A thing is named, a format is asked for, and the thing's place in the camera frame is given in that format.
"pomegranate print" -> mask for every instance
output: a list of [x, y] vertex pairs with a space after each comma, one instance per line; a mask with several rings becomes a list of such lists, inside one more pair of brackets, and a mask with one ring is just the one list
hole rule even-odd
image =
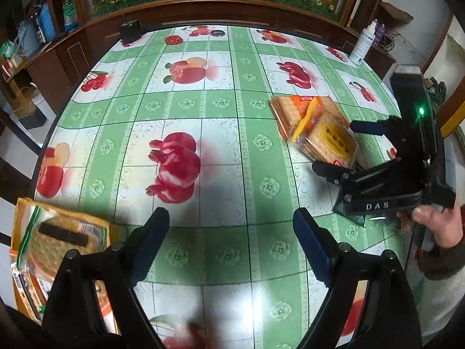
[[263, 40], [269, 40], [274, 43], [287, 43], [287, 39], [283, 37], [281, 33], [277, 33], [269, 30], [257, 30], [262, 36]]
[[364, 99], [366, 99], [368, 102], [376, 102], [375, 97], [373, 94], [371, 94], [366, 87], [363, 85], [359, 84], [356, 81], [350, 81], [349, 85], [352, 86], [353, 88], [357, 89], [360, 93], [362, 93], [362, 96]]
[[168, 154], [178, 147], [188, 148], [193, 152], [196, 150], [194, 138], [186, 133], [172, 133], [164, 140], [152, 140], [149, 145], [150, 148], [158, 149], [164, 154]]
[[346, 62], [346, 60], [342, 57], [339, 51], [336, 50], [335, 48], [327, 47], [326, 51], [328, 51], [329, 53], [331, 53], [333, 56], [337, 57], [339, 60], [343, 61], [344, 63]]
[[289, 80], [286, 80], [287, 83], [294, 84], [303, 89], [310, 89], [312, 87], [310, 76], [300, 65], [293, 62], [276, 64], [279, 66], [280, 70], [289, 74]]
[[160, 166], [155, 183], [147, 187], [146, 193], [165, 203], [187, 201], [194, 194], [194, 182], [201, 171], [195, 139], [187, 133], [172, 133], [149, 145], [153, 149], [148, 158]]
[[176, 147], [168, 154], [151, 150], [148, 158], [160, 163], [158, 176], [172, 186], [190, 186], [201, 171], [200, 157], [188, 148]]
[[159, 176], [155, 179], [155, 184], [146, 189], [147, 195], [155, 195], [165, 203], [182, 203], [191, 198], [194, 194], [194, 184], [188, 187], [170, 186], [165, 184]]

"plastic bottle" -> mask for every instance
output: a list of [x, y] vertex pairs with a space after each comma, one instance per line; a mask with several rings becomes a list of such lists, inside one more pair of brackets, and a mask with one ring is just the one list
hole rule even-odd
[[375, 41], [373, 42], [373, 46], [377, 46], [380, 44], [380, 41], [381, 39], [383, 38], [384, 36], [384, 24], [380, 25], [378, 24], [376, 26], [376, 30], [375, 30]]
[[368, 53], [368, 50], [375, 40], [375, 30], [376, 22], [373, 21], [371, 22], [370, 26], [368, 26], [366, 29], [363, 29], [362, 33], [360, 34], [359, 40], [357, 41], [357, 44], [349, 56], [349, 60], [355, 65], [360, 65]]

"orange label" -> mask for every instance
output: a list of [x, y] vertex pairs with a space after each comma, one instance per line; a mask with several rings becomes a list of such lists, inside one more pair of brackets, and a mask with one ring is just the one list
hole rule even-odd
[[307, 108], [310, 102], [313, 101], [314, 98], [318, 98], [318, 96], [289, 96], [296, 105], [299, 114], [301, 117], [305, 117], [305, 114], [307, 113]]

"cracker package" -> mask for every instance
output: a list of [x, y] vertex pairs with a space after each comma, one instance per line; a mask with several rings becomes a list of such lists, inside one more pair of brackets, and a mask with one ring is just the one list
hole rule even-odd
[[310, 130], [297, 138], [299, 148], [311, 159], [352, 168], [359, 145], [350, 133], [325, 111]]
[[[310, 115], [307, 115], [309, 106], [313, 101], [313, 107]], [[271, 109], [278, 120], [278, 128], [285, 140], [290, 140], [299, 123], [307, 115], [305, 130], [311, 131], [318, 118], [328, 112], [345, 128], [349, 128], [344, 115], [341, 114], [331, 97], [319, 96], [279, 96], [270, 101]]]
[[[10, 248], [16, 288], [31, 319], [41, 323], [48, 293], [66, 252], [82, 255], [104, 251], [111, 243], [110, 224], [83, 213], [19, 198]], [[112, 310], [105, 285], [95, 281], [105, 323], [112, 325]]]

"white wall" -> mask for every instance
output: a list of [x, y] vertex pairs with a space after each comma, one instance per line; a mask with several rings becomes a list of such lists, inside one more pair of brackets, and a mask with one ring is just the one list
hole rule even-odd
[[428, 59], [446, 24], [449, 8], [444, 0], [383, 0], [413, 16], [413, 21], [396, 27], [420, 54]]
[[[462, 47], [465, 47], [465, 33], [454, 17], [447, 32]], [[438, 82], [446, 83], [446, 99], [454, 93], [465, 76], [465, 52], [446, 36], [436, 57], [425, 72], [425, 77], [434, 77]]]

